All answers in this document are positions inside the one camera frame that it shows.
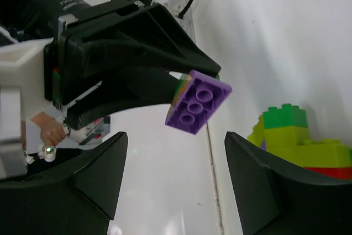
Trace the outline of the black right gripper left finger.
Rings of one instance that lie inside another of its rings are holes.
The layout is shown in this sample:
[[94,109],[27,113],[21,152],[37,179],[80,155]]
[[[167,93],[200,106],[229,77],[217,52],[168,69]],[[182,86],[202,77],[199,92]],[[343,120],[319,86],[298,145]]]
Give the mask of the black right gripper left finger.
[[127,157],[119,132],[60,165],[1,182],[1,234],[107,234]]

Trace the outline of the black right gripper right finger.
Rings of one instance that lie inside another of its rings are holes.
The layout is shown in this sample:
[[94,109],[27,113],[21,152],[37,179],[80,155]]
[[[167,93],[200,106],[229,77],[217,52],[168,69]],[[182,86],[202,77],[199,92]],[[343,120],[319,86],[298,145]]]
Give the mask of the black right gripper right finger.
[[225,151],[243,234],[351,234],[351,182],[266,152],[235,132]]

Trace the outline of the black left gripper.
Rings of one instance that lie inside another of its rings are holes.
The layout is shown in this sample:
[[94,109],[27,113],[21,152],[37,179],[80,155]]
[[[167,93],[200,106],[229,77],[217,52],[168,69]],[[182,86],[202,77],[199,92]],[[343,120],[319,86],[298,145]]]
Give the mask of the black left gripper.
[[68,126],[81,129],[119,111],[170,104],[179,79],[167,71],[216,76],[220,69],[157,4],[73,26],[48,45],[45,96],[63,108],[101,82],[67,109]]

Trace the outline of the purple lego brick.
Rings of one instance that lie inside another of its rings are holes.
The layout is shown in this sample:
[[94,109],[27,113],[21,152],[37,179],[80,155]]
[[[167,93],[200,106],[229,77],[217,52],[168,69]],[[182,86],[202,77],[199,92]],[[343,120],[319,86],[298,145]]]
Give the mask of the purple lego brick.
[[229,84],[192,70],[180,81],[165,125],[195,135],[231,92]]

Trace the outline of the lime green lego stack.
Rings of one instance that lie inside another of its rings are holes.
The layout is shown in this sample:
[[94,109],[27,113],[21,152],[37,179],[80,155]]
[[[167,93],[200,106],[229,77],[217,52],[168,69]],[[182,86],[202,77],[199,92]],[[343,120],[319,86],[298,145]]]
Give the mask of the lime green lego stack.
[[247,140],[307,170],[351,180],[351,148],[337,139],[312,140],[306,111],[299,106],[269,107]]

